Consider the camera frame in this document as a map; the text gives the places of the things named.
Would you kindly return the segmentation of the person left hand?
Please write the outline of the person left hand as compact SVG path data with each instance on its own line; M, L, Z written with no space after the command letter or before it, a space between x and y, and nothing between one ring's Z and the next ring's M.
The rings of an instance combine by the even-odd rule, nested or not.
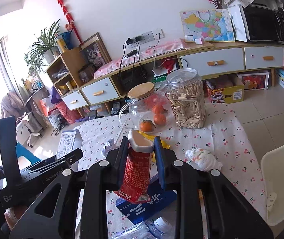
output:
M15 206L10 207L6 210L6 212L4 213L4 217L10 230L13 229L15 224L18 222L18 220L22 217L22 215L26 212L27 209L27 206Z

